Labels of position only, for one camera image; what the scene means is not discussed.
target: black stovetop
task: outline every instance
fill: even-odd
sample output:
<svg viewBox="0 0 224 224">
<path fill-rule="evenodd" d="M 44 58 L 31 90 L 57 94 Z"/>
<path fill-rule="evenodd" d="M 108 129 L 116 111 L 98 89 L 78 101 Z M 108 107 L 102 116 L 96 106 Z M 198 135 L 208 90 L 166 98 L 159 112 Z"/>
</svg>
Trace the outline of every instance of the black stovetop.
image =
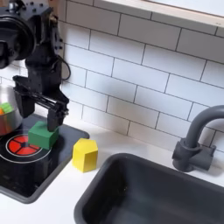
<svg viewBox="0 0 224 224">
<path fill-rule="evenodd" d="M 31 115 L 17 130 L 0 137 L 0 193 L 23 203 L 35 201 L 70 161 L 74 144 L 89 138 L 84 131 L 62 125 L 50 150 L 29 145 L 28 130 L 45 120 Z"/>
</svg>

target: black sink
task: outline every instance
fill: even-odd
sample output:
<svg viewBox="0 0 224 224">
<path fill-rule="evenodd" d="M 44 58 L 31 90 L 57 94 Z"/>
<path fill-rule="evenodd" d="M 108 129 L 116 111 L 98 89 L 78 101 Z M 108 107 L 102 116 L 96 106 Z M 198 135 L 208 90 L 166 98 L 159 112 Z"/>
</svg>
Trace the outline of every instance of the black sink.
<svg viewBox="0 0 224 224">
<path fill-rule="evenodd" d="M 116 154 L 80 198 L 74 218 L 76 224 L 224 224 L 224 188 Z"/>
</svg>

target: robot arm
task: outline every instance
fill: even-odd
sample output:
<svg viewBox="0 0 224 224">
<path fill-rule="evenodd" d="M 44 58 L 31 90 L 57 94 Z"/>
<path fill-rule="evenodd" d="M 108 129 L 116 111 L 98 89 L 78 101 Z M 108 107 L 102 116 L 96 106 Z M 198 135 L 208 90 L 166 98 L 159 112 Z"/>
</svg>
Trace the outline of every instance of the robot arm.
<svg viewBox="0 0 224 224">
<path fill-rule="evenodd" d="M 28 78 L 14 76 L 19 112 L 23 118 L 35 103 L 48 109 L 47 128 L 54 131 L 67 115 L 69 100 L 61 93 L 62 39 L 53 9 L 33 2 L 11 0 L 0 8 L 0 69 L 14 60 L 25 60 Z"/>
</svg>

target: gray faucet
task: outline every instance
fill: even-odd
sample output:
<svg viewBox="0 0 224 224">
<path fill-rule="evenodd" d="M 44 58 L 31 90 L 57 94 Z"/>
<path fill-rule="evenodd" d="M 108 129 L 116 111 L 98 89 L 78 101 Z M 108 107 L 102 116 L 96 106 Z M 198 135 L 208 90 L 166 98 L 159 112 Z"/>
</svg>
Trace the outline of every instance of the gray faucet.
<svg viewBox="0 0 224 224">
<path fill-rule="evenodd" d="M 216 149 L 213 146 L 205 150 L 199 144 L 204 127 L 213 120 L 224 118 L 224 105 L 208 108 L 198 114 L 192 121 L 186 138 L 182 138 L 173 152 L 173 166 L 181 172 L 191 172 L 194 166 L 209 170 Z"/>
</svg>

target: wire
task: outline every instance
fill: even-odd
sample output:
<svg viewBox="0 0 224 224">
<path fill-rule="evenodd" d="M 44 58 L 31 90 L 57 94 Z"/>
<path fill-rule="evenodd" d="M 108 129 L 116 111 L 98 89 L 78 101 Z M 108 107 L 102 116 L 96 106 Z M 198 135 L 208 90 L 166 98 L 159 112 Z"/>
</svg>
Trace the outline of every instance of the wire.
<svg viewBox="0 0 224 224">
<path fill-rule="evenodd" d="M 66 67 L 67 67 L 67 69 L 68 69 L 68 76 L 67 76 L 65 79 L 61 78 L 63 81 L 67 81 L 67 80 L 69 80 L 69 78 L 71 77 L 71 74 L 72 74 L 72 72 L 71 72 L 71 68 L 70 68 L 70 66 L 65 62 L 64 59 L 62 59 L 59 55 L 58 55 L 58 57 L 59 57 L 59 59 L 62 61 L 62 63 L 64 63 L 64 64 L 66 65 Z"/>
</svg>

